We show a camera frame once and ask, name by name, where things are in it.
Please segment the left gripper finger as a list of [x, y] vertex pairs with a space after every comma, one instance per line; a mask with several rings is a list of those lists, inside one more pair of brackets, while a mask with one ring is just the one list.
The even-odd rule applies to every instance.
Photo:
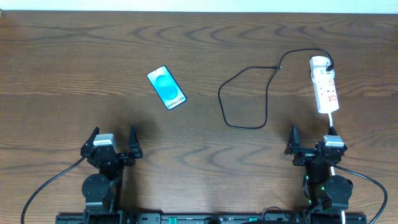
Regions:
[[139, 152], [139, 150], [140, 150], [140, 145], [137, 140], [135, 127], [133, 124], [131, 125], [131, 128], [130, 128], [127, 146], [132, 152]]
[[93, 132], [91, 133], [90, 137], [87, 139], [87, 141], [84, 143], [84, 145], [81, 147], [82, 149], [89, 149], [93, 146], [93, 142], [95, 137], [99, 134], [99, 127], [95, 127]]

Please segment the blue Samsung Galaxy smartphone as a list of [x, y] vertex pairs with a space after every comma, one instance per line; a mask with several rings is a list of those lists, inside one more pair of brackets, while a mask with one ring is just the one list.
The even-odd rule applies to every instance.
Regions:
[[172, 110], [186, 102], [186, 95], [165, 65], [149, 72], [147, 79], [167, 110]]

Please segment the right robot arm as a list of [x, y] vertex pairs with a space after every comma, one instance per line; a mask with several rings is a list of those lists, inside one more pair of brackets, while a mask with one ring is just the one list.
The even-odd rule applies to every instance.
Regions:
[[301, 147], [298, 129], [292, 125], [285, 154], [294, 156], [293, 165], [305, 168], [303, 191], [310, 206], [301, 214], [304, 223], [346, 221], [344, 211], [349, 206], [353, 183], [332, 171], [346, 150], [342, 138], [332, 127], [313, 148]]

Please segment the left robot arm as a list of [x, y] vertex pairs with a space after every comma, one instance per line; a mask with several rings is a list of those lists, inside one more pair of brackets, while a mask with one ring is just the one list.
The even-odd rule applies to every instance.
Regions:
[[96, 127], [81, 147], [81, 155], [98, 169], [85, 179], [81, 191], [85, 197], [84, 223], [135, 223], [131, 212], [120, 206], [124, 168], [134, 166], [143, 157], [135, 127], [131, 126], [129, 152], [116, 152], [113, 134], [101, 134]]

